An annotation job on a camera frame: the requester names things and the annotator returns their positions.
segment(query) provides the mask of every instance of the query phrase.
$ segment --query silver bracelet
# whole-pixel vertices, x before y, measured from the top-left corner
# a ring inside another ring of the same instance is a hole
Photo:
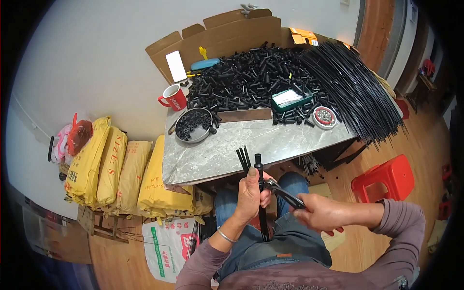
[[[219,234],[220,234],[223,238],[225,238],[226,240],[228,240],[228,241],[231,242],[231,243],[236,243],[236,242],[238,241],[238,240],[234,241],[233,239],[229,239],[228,237],[226,237],[226,235],[223,234],[223,233],[221,232],[220,228],[221,228],[221,227],[218,226],[217,230],[218,230]]]

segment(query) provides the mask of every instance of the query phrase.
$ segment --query marble tabletop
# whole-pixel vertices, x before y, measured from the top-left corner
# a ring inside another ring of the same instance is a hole
[[[163,181],[168,185],[193,185],[243,171],[236,149],[246,145],[251,163],[261,153],[262,163],[277,164],[349,140],[351,134],[337,121],[331,130],[308,125],[272,125],[272,120],[221,123],[215,135],[186,144],[168,135],[168,129],[186,109],[168,109],[166,119]]]

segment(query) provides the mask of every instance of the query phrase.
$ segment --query hand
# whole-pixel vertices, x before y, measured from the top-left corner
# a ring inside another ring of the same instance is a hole
[[[338,202],[317,194],[303,194],[297,196],[306,206],[304,209],[293,209],[290,212],[311,230],[332,231],[340,226],[351,223],[352,204]]]
[[[266,172],[263,172],[263,179],[272,178]],[[268,206],[271,202],[271,191],[269,189],[259,192],[259,173],[254,167],[250,167],[245,178],[238,184],[238,201],[234,216],[244,225],[247,225],[254,217],[258,215],[259,206]]]

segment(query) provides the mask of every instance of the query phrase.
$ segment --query blue jeans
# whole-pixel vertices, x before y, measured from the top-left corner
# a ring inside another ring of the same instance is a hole
[[[296,172],[285,173],[278,183],[294,196],[309,193],[306,179]],[[218,226],[232,216],[237,207],[237,198],[238,194],[232,190],[219,190],[214,201]],[[332,265],[332,258],[321,235],[301,225],[289,213],[289,204],[277,196],[277,220],[272,239],[263,242],[261,232],[247,225],[232,246],[231,255],[218,270],[218,281],[236,271],[303,261],[320,263],[327,268]]]

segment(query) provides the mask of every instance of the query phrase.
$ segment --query yellow handle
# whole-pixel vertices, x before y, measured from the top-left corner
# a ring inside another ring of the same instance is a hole
[[[200,54],[203,56],[205,60],[208,58],[206,57],[206,49],[200,46]]]

